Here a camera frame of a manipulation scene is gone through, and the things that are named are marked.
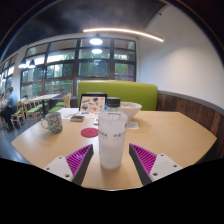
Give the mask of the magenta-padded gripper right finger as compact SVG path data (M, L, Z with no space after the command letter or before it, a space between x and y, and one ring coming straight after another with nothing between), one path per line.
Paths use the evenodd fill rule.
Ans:
M166 154L155 154L134 144L129 144L129 154L143 186L182 169Z

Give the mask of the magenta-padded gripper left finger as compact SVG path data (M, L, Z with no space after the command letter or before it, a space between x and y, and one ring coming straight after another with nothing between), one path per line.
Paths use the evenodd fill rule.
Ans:
M93 154L93 145L90 144L66 157L56 157L44 170L76 185L81 185Z

